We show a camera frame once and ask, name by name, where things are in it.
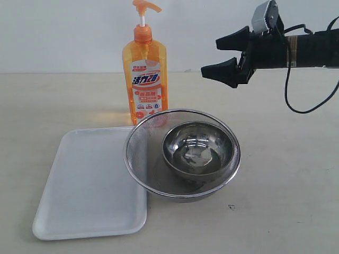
wire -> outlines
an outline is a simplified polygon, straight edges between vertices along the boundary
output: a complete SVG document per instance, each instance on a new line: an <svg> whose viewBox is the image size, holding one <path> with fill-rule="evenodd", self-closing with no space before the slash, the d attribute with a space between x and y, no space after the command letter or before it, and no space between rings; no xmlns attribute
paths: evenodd
<svg viewBox="0 0 339 254"><path fill-rule="evenodd" d="M331 23L328 25L327 27L327 30L331 30L334 23L339 19L339 17L335 18L334 20L331 21ZM292 26L291 28L288 28L284 31L284 33L288 33L288 32L291 32L293 30L296 30L296 29L299 29L299 28L303 28L304 31L306 33L312 33L311 30L307 29L305 24L301 24L301 25L295 25L295 26ZM334 90L331 92L331 94L326 98L324 99L321 103L319 103L317 106L311 108L310 110L306 110L306 111L299 111L299 110L296 110L295 108L293 108L291 106L291 104L289 103L288 101L288 95L287 95L287 88L288 88L288 83L289 83L289 80L290 80L290 74L291 74L291 67L292 67L292 50L291 50L291 44L289 42L289 40L284 37L284 42L286 43L287 45L287 48L288 48L288 55L289 55L289 59L288 59L288 70L287 70L287 76L286 76L286 82L285 82L285 102L287 104L287 107L289 109L291 109L293 112L295 113L298 113L298 114L308 114L308 113L311 113L313 112L314 110L320 108L321 106L323 106L326 102L328 102L334 95L335 93L338 91L339 89L339 81L338 81L338 84L335 86Z"/></svg>

orange pump head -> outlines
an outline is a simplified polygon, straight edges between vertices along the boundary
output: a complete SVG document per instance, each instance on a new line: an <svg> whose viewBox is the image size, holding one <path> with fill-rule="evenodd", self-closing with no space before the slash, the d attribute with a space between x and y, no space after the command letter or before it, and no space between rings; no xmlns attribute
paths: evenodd
<svg viewBox="0 0 339 254"><path fill-rule="evenodd" d="M145 24L145 14L147 8L156 12L161 12L162 9L155 4L145 0L133 0L133 5L136 6L137 12L140 16L140 24L134 29L134 40L141 43L148 43L152 41L152 30Z"/></svg>

bowl rim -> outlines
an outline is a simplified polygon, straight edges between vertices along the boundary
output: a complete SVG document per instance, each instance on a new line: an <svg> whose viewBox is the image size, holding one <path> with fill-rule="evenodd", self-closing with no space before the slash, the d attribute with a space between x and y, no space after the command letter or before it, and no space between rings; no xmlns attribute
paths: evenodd
<svg viewBox="0 0 339 254"><path fill-rule="evenodd" d="M207 173L207 174L193 174L193 173L187 173L185 171L182 171L180 169L178 169L177 167L175 167L172 163L169 162L169 160L167 159L166 155L165 155L165 151L164 151L164 143L167 139L167 137L177 128L179 128L180 126L183 126L183 125L189 125L189 124L193 124L193 123L202 123L204 125L209 125L209 126L212 126L216 129L218 129L219 131L221 131L223 134L225 134L227 136L227 138L229 139L229 141L231 142L232 144L232 152L231 152L231 156L230 156L230 159L228 160L228 162L226 163L226 165L224 165L223 167L220 167L218 170L216 171L213 171L211 173ZM231 140L231 137L229 136L229 134L227 132L225 132L224 130L222 130L220 127L216 126L215 124L212 124L212 123L208 123L208 122L203 122L203 121L190 121L190 122L184 122L184 123L181 123L181 124L178 124L176 125L175 127L173 127L172 129L170 129L167 134L164 136L163 138L163 141L162 141L162 153L163 153L163 158L164 160L166 161L166 163L172 167L173 169L185 174L185 175L188 175L188 176L197 176L197 177L205 177L205 176L212 176L212 175L215 175L217 173L219 173L221 170L226 170L227 167L229 166L229 164L231 163L232 161L232 158L234 156L234 144Z"/></svg>
<svg viewBox="0 0 339 254"><path fill-rule="evenodd" d="M171 112L190 112L190 113L195 113L195 114L200 114L200 115L203 115L203 116L207 116L215 121L217 121L219 124L221 124L230 134L231 134L231 139L233 139L234 141L234 145L237 147L237 150L238 150L238 160L237 160L237 163L236 163L236 166L235 166L235 169L233 170L232 174L226 178L221 184L217 185L216 187L214 188L211 188L209 190L206 190L204 192L200 192L200 193L195 193L195 194L171 194L171 193L167 193L167 192L162 192L160 190L157 190L157 189L154 189L152 187L150 187L149 185L145 184L144 182L142 182L133 172L131 166L129 165L129 162L128 162L128 158L127 158L127 147L128 147L128 144L129 144L129 141L131 139L131 137L133 136L133 134L135 133L135 131L141 126L143 125L146 121L148 121L149 119L152 119L154 117L157 117L159 115L162 115L162 114L166 114L166 113L171 113ZM177 198L177 199L185 199L185 198L189 198L189 199L192 199L192 198L201 198L201 197L204 197L204 196L208 196L218 190L220 190L221 188L223 188L226 184L228 184L234 177L235 175L237 174L238 170L239 170L239 167L240 167L240 162L241 162L241 152L240 152L240 145L239 145L239 142L238 142L238 139L237 137L235 136L235 134L233 133L233 131L228 127L228 125L226 125L223 121L221 121L220 119L216 118L215 116L212 116L208 113L205 113L205 112L202 112L202 111L197 111L197 110L191 110L191 109L185 109L185 108L175 108L175 109L170 109L170 110L164 110L164 111L160 111L160 112L157 112L153 115L150 115L146 118L144 118L143 120L141 120L137 125L135 125L133 127L133 129L130 131L130 133L128 134L126 140L125 140L125 143L124 143L124 147L123 147L123 159L124 159L124 162L125 162L125 165L127 167L127 171L129 172L129 174L131 175L131 177L139 184L141 185L142 187L144 187L146 190L154 193L154 194L157 194L157 195L160 195L160 196L163 196L163 197L168 197L168 198Z"/></svg>

pump dispenser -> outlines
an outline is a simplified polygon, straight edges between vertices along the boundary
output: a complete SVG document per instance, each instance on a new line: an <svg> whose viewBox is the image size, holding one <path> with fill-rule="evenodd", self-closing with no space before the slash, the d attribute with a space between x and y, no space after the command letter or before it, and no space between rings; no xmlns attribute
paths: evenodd
<svg viewBox="0 0 339 254"><path fill-rule="evenodd" d="M153 39L145 23L148 8L162 9L145 0L134 0L140 24L134 29L134 40L122 52L131 119L134 125L156 112L168 109L166 47Z"/></svg>

white wall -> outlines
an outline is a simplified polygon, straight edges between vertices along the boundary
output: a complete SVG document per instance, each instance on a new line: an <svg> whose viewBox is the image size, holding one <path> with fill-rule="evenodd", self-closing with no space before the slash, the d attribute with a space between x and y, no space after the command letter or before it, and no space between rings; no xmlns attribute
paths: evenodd
<svg viewBox="0 0 339 254"><path fill-rule="evenodd" d="M167 46L169 71L199 70L235 52L215 39L251 24L265 0L154 0L154 39ZM132 0L0 0L0 72L122 72L121 50L139 18ZM338 0L278 0L286 25L323 30Z"/></svg>

